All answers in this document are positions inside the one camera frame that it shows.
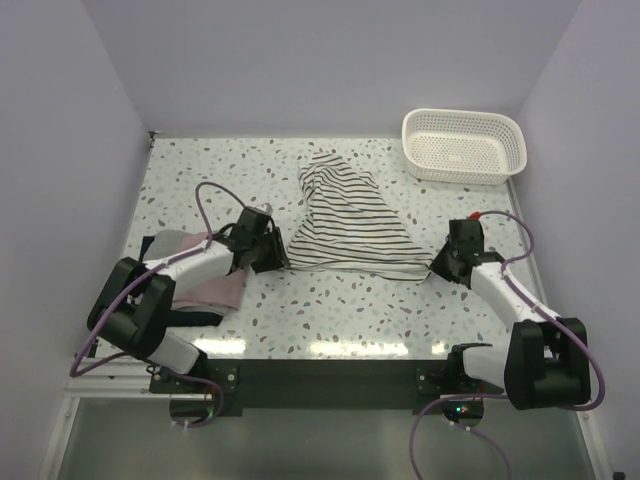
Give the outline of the black white striped tank top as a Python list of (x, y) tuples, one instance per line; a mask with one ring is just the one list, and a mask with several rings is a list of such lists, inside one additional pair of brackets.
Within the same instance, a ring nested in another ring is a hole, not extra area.
[(426, 280), (433, 254), (411, 238), (371, 173), (317, 152), (298, 178), (306, 213), (287, 246), (292, 268)]

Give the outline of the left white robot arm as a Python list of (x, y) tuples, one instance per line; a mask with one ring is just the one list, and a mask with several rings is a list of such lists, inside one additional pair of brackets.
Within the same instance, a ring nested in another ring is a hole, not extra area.
[(90, 337), (79, 355), (100, 337), (125, 355), (171, 372), (183, 391), (196, 392), (211, 378), (207, 356), (167, 331), (174, 298), (247, 267), (262, 273), (288, 266), (280, 229), (269, 213), (254, 207), (183, 252), (147, 263), (125, 257), (88, 316)]

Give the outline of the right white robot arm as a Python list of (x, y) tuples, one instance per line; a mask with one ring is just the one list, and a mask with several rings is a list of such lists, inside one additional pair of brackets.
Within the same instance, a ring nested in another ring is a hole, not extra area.
[(584, 323), (562, 317), (513, 277), (509, 263), (485, 248), (478, 217), (454, 219), (430, 270), (479, 296), (510, 333), (505, 347), (452, 347), (433, 380), (459, 393), (480, 381), (503, 390), (519, 410), (584, 407), (591, 400), (591, 360)]

